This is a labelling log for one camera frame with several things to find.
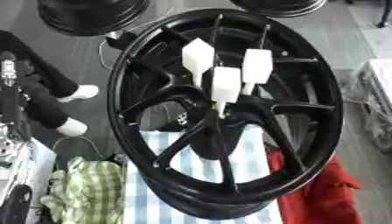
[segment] white foam block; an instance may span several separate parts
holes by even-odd
[[[237,102],[241,85],[240,68],[217,66],[213,70],[212,100],[215,102]]]
[[[265,84],[270,78],[273,66],[270,50],[248,49],[242,63],[242,81]]]
[[[214,66],[215,49],[200,38],[182,48],[182,65],[193,75],[193,83],[200,87],[202,75]]]

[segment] white sock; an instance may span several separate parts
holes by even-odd
[[[64,136],[79,137],[88,131],[88,126],[82,122],[72,119],[71,117],[68,117],[68,120],[66,120],[66,122],[56,130]]]
[[[64,97],[64,98],[58,98],[57,100],[59,102],[71,102],[73,100],[77,99],[89,99],[93,98],[94,96],[98,95],[100,92],[100,89],[97,86],[94,85],[80,85],[78,90],[74,92],[72,95]]]

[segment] green checkered cloth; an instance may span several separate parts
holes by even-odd
[[[52,174],[49,195],[41,198],[54,221],[63,224],[121,224],[123,169],[110,162],[88,162],[77,157],[68,173]]]

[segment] floor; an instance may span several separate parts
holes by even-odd
[[[172,1],[175,8],[170,10]],[[89,126],[90,138],[105,155],[118,149],[106,115],[106,87],[109,70],[100,66],[98,45],[102,37],[71,38],[48,29],[38,18],[36,1],[2,0],[0,29],[16,33],[44,59],[53,63],[69,78],[79,83],[98,85],[101,93],[89,101],[65,105],[76,119]],[[201,7],[235,8],[227,0],[162,0],[155,2],[130,28],[170,14]],[[299,18],[278,19],[301,33],[325,56],[338,79],[344,79],[360,63],[371,58],[392,58],[392,27],[377,29],[382,12],[376,1],[357,2],[348,6],[344,1],[328,3],[315,13]],[[106,62],[111,65],[119,52],[104,48]],[[392,167],[390,156],[382,155],[363,130],[363,118],[357,105],[346,103],[343,135],[338,157],[343,166],[362,183],[355,191],[357,207],[364,224],[392,223]],[[48,146],[61,137],[53,131],[34,126],[34,134]],[[56,151],[67,161],[70,155],[96,159],[91,147],[82,141],[65,140]]]

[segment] blue checkered cloth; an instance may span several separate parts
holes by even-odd
[[[181,133],[157,131],[143,133],[146,143],[157,155],[181,135]],[[237,148],[230,156],[230,163],[237,183],[248,182],[270,174],[262,129],[251,125],[245,129]],[[195,179],[215,183],[222,181],[220,163],[200,158],[190,147],[183,149],[174,157],[171,167]],[[144,183],[133,163],[128,162],[127,169],[123,224],[282,224],[276,201],[261,211],[240,219],[217,221],[195,218],[181,213],[159,199]]]

